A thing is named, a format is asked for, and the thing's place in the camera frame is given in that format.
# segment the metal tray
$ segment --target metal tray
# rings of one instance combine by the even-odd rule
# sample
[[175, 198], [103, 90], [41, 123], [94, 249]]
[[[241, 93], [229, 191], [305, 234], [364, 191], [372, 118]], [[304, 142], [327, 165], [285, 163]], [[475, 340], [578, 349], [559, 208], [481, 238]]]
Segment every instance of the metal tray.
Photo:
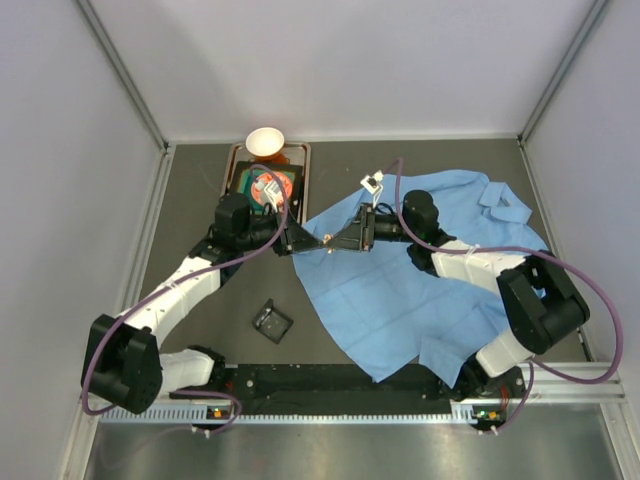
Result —
[[[302, 173], [302, 205], [298, 209], [298, 222], [303, 224], [307, 221], [307, 198], [309, 194], [309, 171], [311, 168], [311, 145], [304, 142], [287, 142], [282, 147], [282, 153], [289, 159], [291, 165], [302, 165], [304, 167]], [[231, 179], [236, 168], [236, 162], [252, 161], [254, 156], [249, 153], [244, 142], [238, 142], [231, 145], [229, 156], [227, 158], [227, 166], [224, 172], [224, 180], [222, 181], [222, 191], [229, 192]]]

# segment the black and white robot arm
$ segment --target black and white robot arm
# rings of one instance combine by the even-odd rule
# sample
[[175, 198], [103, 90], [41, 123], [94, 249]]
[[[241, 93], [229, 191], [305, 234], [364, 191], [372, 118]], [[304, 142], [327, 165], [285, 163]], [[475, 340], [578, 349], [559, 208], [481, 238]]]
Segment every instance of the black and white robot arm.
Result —
[[[409, 243], [407, 252], [416, 268], [500, 296], [510, 328], [467, 361], [463, 373], [466, 371], [474, 381], [462, 388], [463, 392], [482, 388], [523, 360], [544, 353], [589, 318], [586, 303], [563, 269], [531, 256], [473, 253], [473, 246], [440, 229], [438, 210], [429, 193], [409, 192], [404, 197], [402, 215], [411, 231], [431, 245], [469, 253], [434, 253], [420, 247], [407, 236], [395, 214], [378, 213], [370, 203], [361, 204], [351, 223], [328, 240], [315, 238], [290, 219], [272, 248], [285, 256], [317, 248], [366, 252], [375, 241], [405, 242]], [[158, 350], [191, 309], [220, 289], [237, 267], [193, 274], [264, 246], [281, 221], [277, 213], [251, 214], [243, 195], [222, 197], [207, 236], [156, 289], [167, 291], [136, 311], [110, 339], [91, 376], [89, 391], [141, 413], [158, 395], [209, 383], [216, 368], [224, 369], [224, 359], [214, 352], [190, 347], [160, 355]], [[178, 283], [187, 275], [192, 277]], [[83, 380], [96, 346], [114, 322], [114, 318], [102, 315], [93, 323]]]

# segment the blue fabric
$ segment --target blue fabric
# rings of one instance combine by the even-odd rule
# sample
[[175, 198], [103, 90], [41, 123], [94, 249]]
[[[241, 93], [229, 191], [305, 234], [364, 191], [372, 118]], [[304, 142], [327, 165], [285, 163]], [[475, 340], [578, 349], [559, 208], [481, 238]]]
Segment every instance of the blue fabric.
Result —
[[[380, 199], [394, 205], [395, 176], [385, 175]], [[545, 248], [526, 222], [531, 210], [504, 183], [464, 170], [403, 177], [410, 190], [433, 195], [440, 225], [468, 244]], [[371, 201], [364, 189], [311, 219], [319, 238], [334, 234]], [[376, 242], [369, 253], [318, 250], [294, 255], [296, 273], [335, 342], [375, 381], [419, 356], [453, 386], [464, 361], [508, 325], [502, 301], [458, 280], [418, 271], [406, 244]]]

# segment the white wall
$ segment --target white wall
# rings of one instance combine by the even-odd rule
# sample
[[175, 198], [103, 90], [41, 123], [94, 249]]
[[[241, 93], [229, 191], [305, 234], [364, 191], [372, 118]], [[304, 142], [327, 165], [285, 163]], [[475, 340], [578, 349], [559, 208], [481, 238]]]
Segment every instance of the white wall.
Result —
[[92, 0], [165, 136], [521, 131], [592, 0]]
[[[617, 0], [578, 58], [529, 146], [552, 231], [566, 258], [593, 274], [623, 317], [621, 374], [640, 419], [640, 2]], [[590, 292], [598, 357], [613, 332]]]
[[158, 151], [73, 2], [0, 16], [0, 476], [53, 478]]

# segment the small object held by grippers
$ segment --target small object held by grippers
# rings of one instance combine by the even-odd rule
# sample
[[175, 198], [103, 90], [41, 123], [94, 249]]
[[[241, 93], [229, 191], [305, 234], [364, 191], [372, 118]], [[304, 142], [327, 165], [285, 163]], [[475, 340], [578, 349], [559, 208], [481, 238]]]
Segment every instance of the small object held by grippers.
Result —
[[273, 306], [273, 299], [270, 298], [254, 317], [252, 323], [256, 330], [278, 344], [293, 325], [293, 320], [276, 309]]

